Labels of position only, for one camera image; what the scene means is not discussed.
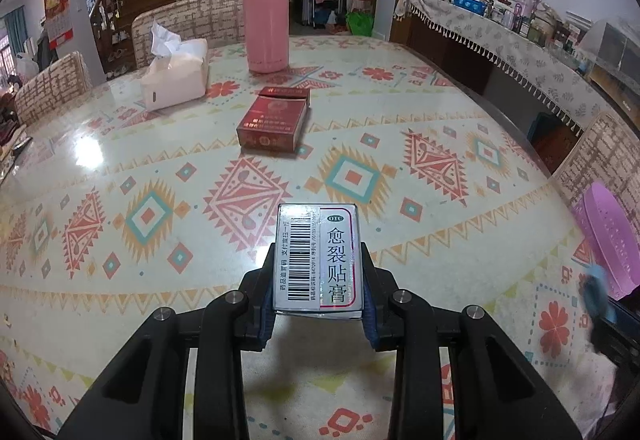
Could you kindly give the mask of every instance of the teal curtain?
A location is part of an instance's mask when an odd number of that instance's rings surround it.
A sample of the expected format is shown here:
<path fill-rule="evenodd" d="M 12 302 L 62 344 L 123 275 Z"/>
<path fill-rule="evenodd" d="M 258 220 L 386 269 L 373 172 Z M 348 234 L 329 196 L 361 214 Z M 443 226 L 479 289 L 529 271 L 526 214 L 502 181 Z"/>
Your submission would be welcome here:
<path fill-rule="evenodd" d="M 14 55 L 24 51 L 27 40 L 27 23 L 24 21 L 24 6 L 16 8 L 4 16 L 6 31 L 9 33 L 9 46 Z"/>

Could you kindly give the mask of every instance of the metal screw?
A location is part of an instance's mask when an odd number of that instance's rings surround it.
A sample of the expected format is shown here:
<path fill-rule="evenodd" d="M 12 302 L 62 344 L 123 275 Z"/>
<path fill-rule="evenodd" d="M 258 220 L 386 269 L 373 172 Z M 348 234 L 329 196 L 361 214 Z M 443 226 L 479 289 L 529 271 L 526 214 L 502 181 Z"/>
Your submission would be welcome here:
<path fill-rule="evenodd" d="M 471 305 L 466 307 L 466 314 L 472 319 L 482 319 L 484 317 L 484 310 L 478 305 Z"/>
<path fill-rule="evenodd" d="M 411 292 L 404 289 L 396 290 L 394 292 L 394 301 L 396 303 L 408 303 L 411 301 Z"/>
<path fill-rule="evenodd" d="M 231 305 L 238 304 L 242 299 L 244 299 L 244 294 L 239 290 L 231 290 L 225 295 L 225 301 Z"/>
<path fill-rule="evenodd" d="M 168 306 L 161 306 L 154 310 L 154 319 L 156 321 L 164 321 L 171 317 L 172 309 Z"/>

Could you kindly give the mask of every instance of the pink thermos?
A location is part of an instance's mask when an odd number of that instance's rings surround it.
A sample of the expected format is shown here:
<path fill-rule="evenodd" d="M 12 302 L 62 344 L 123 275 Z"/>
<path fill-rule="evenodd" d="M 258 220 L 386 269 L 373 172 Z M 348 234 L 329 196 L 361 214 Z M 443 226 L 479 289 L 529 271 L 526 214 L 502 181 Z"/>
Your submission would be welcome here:
<path fill-rule="evenodd" d="M 289 0 L 242 0 L 249 69 L 273 73 L 289 66 Z"/>

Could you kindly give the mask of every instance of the red box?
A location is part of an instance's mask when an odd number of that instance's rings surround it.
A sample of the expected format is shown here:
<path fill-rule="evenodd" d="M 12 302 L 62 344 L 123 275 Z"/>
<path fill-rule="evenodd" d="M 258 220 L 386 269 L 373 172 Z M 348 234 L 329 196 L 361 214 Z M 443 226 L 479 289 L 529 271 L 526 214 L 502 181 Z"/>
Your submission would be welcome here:
<path fill-rule="evenodd" d="M 264 87 L 238 126 L 242 147 L 293 153 L 309 108 L 309 89 Z"/>

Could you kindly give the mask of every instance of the chair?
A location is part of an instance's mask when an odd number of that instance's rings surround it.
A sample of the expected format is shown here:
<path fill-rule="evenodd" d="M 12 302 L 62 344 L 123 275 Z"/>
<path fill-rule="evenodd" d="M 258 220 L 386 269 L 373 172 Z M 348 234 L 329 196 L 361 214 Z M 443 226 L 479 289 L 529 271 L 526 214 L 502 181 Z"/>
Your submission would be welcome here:
<path fill-rule="evenodd" d="M 23 124 L 32 124 L 91 87 L 82 55 L 71 52 L 20 88 L 15 95 L 15 111 Z"/>
<path fill-rule="evenodd" d="M 140 14 L 131 25 L 138 69 L 148 66 L 154 20 L 183 40 L 207 39 L 209 48 L 244 41 L 242 0 L 184 0 Z"/>
<path fill-rule="evenodd" d="M 572 205 L 595 181 L 618 199 L 640 241 L 640 140 L 615 112 L 596 116 L 554 172 Z"/>

